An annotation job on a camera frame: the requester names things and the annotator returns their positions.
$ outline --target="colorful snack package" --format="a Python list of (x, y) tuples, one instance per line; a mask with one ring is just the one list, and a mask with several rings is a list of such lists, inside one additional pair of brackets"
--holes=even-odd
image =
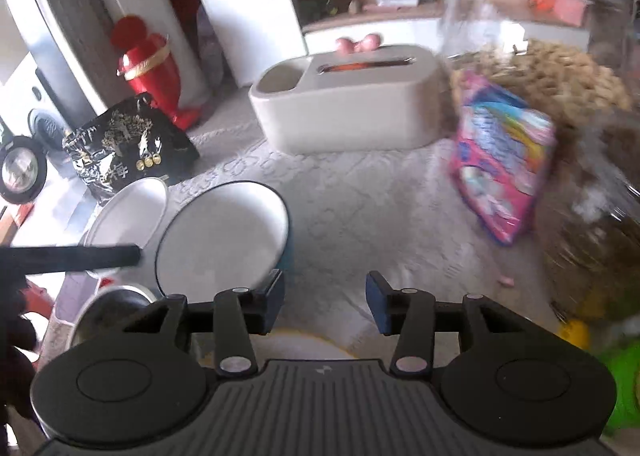
[(452, 175), (492, 235), (510, 245), (544, 182), (554, 125), (481, 75), (464, 72), (462, 87)]

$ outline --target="white lace tablecloth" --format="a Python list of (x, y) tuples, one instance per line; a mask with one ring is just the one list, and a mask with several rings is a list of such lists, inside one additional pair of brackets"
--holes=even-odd
[[(238, 179), (266, 183), (287, 203), (293, 274), (276, 327), (318, 335), (358, 357), (389, 360), (396, 340), (377, 333), (365, 300), (365, 276), (377, 270), (395, 288), (428, 290), (453, 302), (482, 293), (557, 328), (532, 235), (501, 247), (482, 229), (450, 182), (452, 141), (412, 151), (290, 156), (271, 149), (256, 121), (192, 140), (200, 174), (170, 188), (179, 207)], [(501, 287), (501, 274), (516, 287)], [(436, 363), (454, 356), (456, 344), (455, 336), (442, 335)]]

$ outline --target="black plastic bag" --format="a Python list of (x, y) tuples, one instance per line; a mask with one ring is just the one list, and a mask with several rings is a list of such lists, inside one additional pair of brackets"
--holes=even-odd
[(147, 176), (173, 185), (191, 176), (199, 157), (186, 133), (148, 93), (124, 99), (63, 141), (78, 176), (100, 205)]

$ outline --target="transparent plastic jar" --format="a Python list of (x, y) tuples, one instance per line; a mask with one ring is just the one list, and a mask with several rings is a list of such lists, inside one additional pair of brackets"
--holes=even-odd
[(538, 200), (550, 300), (570, 317), (640, 311), (640, 115), (598, 118)]
[(442, 53), (454, 100), (474, 68), (547, 113), (560, 134), (630, 110), (631, 0), (446, 0)]

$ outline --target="red vase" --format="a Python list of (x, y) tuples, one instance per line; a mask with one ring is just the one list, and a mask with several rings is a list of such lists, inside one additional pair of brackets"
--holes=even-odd
[(192, 126), (200, 111), (178, 110), (180, 99), (180, 72), (171, 55), (167, 39), (150, 34), (120, 58), (119, 75), (124, 75), (136, 93), (149, 92), (154, 105), (167, 115), (180, 129)]

